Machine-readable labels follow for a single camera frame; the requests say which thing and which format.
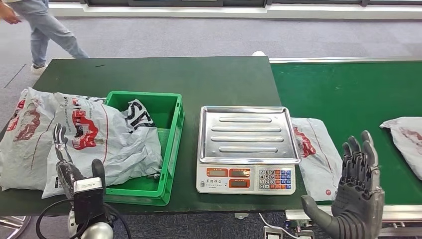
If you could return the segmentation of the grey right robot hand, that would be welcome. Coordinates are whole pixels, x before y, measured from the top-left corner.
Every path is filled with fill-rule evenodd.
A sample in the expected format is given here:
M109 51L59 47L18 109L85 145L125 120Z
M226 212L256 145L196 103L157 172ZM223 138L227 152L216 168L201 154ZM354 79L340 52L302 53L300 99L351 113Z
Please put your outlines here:
M342 145L342 173L331 214L311 196L301 197L306 215L332 239L376 239L382 227L385 192L378 154L369 131L362 131L361 140L350 136Z

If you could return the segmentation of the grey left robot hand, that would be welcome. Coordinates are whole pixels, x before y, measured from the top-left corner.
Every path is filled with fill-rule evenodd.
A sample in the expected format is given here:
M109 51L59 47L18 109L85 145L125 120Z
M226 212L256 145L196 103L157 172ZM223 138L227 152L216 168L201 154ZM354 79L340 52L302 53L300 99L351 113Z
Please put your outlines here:
M56 172L67 198L74 197L75 182L79 180L87 180L80 170L75 166L73 160L68 153L67 142L65 137L66 128L57 123L53 129L53 144L58 158L56 163ZM104 165L99 159L94 159L91 163L92 175L94 178L100 178L102 193L106 194L106 177Z

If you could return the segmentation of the person's hand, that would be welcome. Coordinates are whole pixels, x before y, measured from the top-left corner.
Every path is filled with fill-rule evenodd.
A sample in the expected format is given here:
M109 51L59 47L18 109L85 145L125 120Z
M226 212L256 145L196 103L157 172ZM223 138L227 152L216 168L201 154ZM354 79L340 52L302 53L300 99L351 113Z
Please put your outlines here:
M21 23L21 20L16 16L12 8L3 2L0 3L0 17L9 24Z

